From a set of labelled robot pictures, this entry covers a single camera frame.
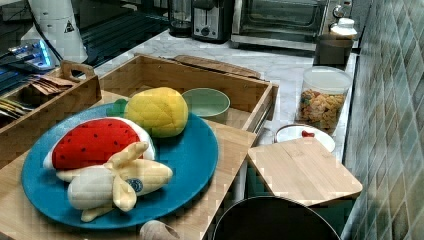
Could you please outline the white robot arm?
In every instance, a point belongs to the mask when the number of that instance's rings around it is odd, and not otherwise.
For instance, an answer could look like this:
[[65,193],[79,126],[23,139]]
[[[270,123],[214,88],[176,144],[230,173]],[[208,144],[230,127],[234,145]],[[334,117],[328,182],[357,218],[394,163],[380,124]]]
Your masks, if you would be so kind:
[[33,26],[22,41],[42,41],[47,62],[57,66],[62,60],[83,63],[88,55],[76,25],[72,0],[26,0]]

